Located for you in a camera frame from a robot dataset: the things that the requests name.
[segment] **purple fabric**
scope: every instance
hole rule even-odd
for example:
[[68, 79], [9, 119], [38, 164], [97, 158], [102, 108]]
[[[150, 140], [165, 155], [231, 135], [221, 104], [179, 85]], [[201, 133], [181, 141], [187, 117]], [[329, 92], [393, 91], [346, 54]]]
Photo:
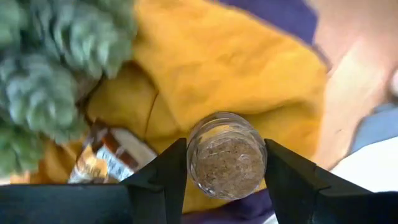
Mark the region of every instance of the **purple fabric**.
[[183, 224], [260, 224], [274, 213], [268, 190], [230, 202], [220, 208], [185, 214]]
[[[303, 0], [220, 0], [244, 9], [273, 26], [313, 44], [317, 16]], [[262, 224], [274, 213], [268, 190], [220, 208], [184, 214], [183, 224]]]
[[220, 0], [244, 9], [312, 45], [318, 17], [303, 0]]

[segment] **printed label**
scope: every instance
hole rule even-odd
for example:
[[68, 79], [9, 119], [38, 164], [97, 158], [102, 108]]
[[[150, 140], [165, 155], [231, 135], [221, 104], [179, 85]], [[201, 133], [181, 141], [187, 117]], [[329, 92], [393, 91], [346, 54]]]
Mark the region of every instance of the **printed label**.
[[92, 177], [90, 177], [87, 174], [84, 174], [82, 172], [79, 172], [77, 169], [77, 166], [75, 166], [72, 170], [72, 173], [70, 174], [68, 184], [78, 184], [78, 183], [84, 183], [84, 182], [89, 182], [92, 180]]
[[106, 146], [103, 146], [98, 150], [96, 157], [106, 161], [108, 174], [118, 181], [122, 181], [134, 174], [134, 171], [121, 162]]

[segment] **white fabric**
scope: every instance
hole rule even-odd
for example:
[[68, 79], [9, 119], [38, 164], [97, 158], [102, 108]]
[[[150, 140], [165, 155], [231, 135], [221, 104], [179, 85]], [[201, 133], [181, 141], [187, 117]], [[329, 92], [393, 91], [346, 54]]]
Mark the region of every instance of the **white fabric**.
[[7, 185], [10, 184], [10, 178], [9, 177], [5, 177], [0, 179], [0, 185]]
[[276, 219], [276, 215], [273, 214], [271, 217], [269, 217], [264, 224], [278, 224], [278, 220]]
[[332, 173], [372, 192], [398, 191], [398, 137], [361, 148]]

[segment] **black plastic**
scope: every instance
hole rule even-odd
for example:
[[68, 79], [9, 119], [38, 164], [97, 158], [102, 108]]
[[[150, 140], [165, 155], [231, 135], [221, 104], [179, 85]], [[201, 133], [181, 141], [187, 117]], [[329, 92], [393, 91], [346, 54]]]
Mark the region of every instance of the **black plastic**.
[[6, 185], [0, 223], [180, 223], [186, 140], [120, 184]]
[[265, 142], [265, 178], [279, 224], [398, 223], [397, 192], [372, 193]]
[[[272, 140], [265, 143], [265, 178], [279, 224], [398, 223], [397, 192], [371, 193]], [[186, 148], [179, 139], [120, 184], [2, 186], [0, 223], [178, 224]]]

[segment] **glass jar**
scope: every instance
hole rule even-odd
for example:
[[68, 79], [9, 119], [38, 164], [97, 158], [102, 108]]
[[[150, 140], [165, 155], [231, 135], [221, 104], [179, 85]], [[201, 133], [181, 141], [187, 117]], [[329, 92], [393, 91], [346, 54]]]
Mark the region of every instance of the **glass jar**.
[[264, 178], [266, 158], [259, 133], [232, 113], [206, 117], [188, 139], [188, 173], [214, 198], [236, 200], [253, 193]]

